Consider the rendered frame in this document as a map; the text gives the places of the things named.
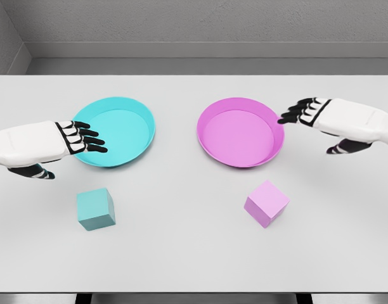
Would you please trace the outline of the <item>cyan round plate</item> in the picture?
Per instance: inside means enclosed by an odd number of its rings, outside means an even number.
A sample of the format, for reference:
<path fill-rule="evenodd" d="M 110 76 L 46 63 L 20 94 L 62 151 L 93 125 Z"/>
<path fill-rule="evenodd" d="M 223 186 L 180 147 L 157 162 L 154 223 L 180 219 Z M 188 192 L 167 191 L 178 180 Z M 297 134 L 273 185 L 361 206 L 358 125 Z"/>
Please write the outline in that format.
<path fill-rule="evenodd" d="M 97 100 L 81 109 L 74 120 L 89 124 L 105 142 L 106 153 L 75 156 L 95 167 L 118 167 L 139 157 L 152 143 L 156 129 L 152 112 L 143 103 L 125 97 Z"/>

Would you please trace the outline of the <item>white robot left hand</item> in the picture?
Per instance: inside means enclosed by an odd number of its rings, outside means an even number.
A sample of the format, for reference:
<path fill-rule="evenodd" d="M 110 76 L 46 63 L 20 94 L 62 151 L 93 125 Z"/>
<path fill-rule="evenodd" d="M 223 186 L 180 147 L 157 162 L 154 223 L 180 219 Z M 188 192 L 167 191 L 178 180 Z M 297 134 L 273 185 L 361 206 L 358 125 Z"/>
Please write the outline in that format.
<path fill-rule="evenodd" d="M 55 178 L 41 165 L 81 152 L 106 153 L 105 142 L 89 124 L 45 121 L 0 130 L 0 165 L 33 179 Z"/>

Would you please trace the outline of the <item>cyan cube block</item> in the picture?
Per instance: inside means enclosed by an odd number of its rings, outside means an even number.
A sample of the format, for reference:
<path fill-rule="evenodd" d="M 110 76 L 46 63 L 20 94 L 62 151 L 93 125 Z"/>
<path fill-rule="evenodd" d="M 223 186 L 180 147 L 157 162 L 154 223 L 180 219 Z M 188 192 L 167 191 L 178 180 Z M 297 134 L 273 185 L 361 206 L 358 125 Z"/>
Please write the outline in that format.
<path fill-rule="evenodd" d="M 87 231 L 116 224 L 113 199 L 107 188 L 77 194 L 77 220 Z"/>

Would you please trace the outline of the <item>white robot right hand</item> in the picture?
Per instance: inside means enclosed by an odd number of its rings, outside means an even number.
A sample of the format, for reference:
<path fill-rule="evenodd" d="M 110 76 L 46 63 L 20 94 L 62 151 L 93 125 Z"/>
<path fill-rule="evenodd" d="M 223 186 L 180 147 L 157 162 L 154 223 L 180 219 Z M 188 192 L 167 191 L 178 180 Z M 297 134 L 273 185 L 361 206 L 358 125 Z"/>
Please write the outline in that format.
<path fill-rule="evenodd" d="M 388 113 L 344 99 L 306 98 L 281 114 L 279 124 L 302 124 L 322 133 L 341 137 L 327 149 L 329 155 L 351 154 L 369 148 L 381 138 L 381 125 Z"/>

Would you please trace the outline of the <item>pink cube block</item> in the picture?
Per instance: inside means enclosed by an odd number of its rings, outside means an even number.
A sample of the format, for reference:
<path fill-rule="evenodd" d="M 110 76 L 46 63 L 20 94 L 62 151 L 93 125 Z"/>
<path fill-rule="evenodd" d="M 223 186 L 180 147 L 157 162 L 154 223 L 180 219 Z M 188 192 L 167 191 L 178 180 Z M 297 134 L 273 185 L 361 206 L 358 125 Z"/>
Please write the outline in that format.
<path fill-rule="evenodd" d="M 289 197 L 266 180 L 247 196 L 244 209 L 263 228 L 267 228 L 283 213 L 289 202 Z"/>

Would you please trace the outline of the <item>pink round plate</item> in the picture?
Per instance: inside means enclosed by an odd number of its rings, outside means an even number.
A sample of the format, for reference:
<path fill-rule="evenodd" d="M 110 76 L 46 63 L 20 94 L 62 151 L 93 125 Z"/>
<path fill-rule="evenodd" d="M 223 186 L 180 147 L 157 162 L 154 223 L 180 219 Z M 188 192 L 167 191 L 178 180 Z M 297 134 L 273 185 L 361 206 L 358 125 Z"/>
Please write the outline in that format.
<path fill-rule="evenodd" d="M 209 105 L 197 122 L 198 141 L 213 159 L 237 168 L 272 160 L 281 150 L 285 132 L 278 115 L 249 98 L 226 98 Z"/>

